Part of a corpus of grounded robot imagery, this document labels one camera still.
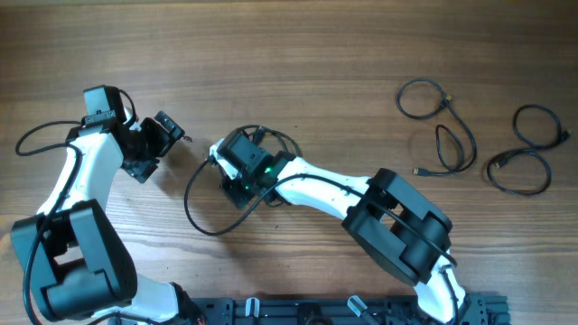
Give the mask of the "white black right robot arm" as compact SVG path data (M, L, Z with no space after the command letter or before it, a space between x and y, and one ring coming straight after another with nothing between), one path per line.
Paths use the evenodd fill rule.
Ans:
M287 151L271 154L260 145L262 133L234 130L210 148L231 201L253 210L262 200L280 200L338 218L383 270L414 287L430 320L460 322L466 292L453 273L452 222L432 202L389 169L349 176Z

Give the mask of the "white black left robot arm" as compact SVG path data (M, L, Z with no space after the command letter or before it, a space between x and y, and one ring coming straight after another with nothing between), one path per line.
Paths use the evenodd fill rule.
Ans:
M183 129L164 112L139 121L120 88L88 88L83 97L87 114L59 144L67 158L54 190L10 233L30 322L206 323L180 285L137 273L105 212L117 171L146 182Z

